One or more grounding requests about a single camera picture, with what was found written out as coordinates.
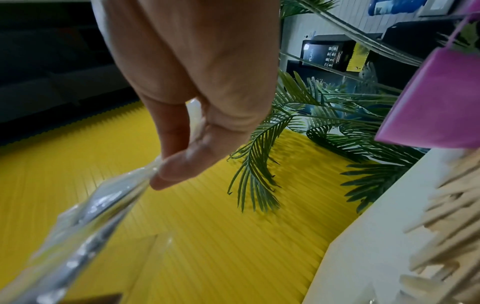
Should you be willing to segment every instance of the white counter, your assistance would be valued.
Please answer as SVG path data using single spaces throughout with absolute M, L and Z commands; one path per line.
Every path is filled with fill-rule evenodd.
M 461 150 L 433 149 L 330 245 L 303 304 L 354 302 L 373 285 L 377 303 L 390 304 L 407 274 L 409 256 L 433 234 L 402 230 L 420 217 L 428 197 L 446 175 L 445 162 Z

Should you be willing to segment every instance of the yellow corrugated panel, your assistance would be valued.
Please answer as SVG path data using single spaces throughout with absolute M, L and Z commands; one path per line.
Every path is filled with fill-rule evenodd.
M 160 152 L 146 109 L 135 103 L 0 149 L 0 286 L 39 248 L 57 215 L 105 179 Z M 299 303 L 335 237 L 355 218 L 339 175 L 344 159 L 285 131 L 271 170 L 281 209 L 237 209 L 226 194 L 239 167 L 221 161 L 161 192 L 148 190 L 112 244 L 171 233 L 150 280 L 150 303 Z

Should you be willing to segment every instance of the hand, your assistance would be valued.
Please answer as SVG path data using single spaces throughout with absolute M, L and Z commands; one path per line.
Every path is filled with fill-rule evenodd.
M 92 0 L 100 31 L 155 122 L 160 190 L 246 143 L 275 94 L 279 0 Z M 185 102 L 202 120 L 190 140 Z

